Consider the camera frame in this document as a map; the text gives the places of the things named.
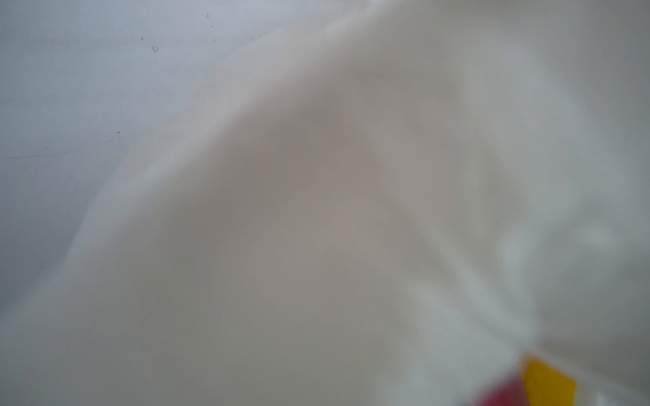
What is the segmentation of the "white translucent plastic bag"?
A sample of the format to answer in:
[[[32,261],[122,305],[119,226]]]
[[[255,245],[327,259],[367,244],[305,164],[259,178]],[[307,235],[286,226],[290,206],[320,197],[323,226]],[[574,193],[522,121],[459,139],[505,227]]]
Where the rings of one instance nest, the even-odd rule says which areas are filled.
[[[1,320],[4,405],[649,402],[649,4],[362,1],[253,42]]]

